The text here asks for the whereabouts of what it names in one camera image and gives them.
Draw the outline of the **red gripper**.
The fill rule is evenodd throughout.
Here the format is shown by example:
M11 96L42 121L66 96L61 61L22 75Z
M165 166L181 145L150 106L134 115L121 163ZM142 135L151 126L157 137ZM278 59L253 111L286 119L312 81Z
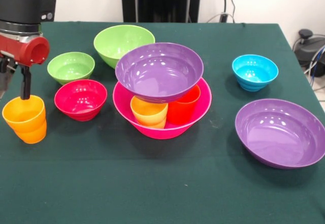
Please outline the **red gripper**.
M0 73L6 73L6 59L12 58L21 66L23 75L20 97L22 100L30 98L31 73L29 67L42 64L48 57L50 45L42 35L19 36L1 33Z

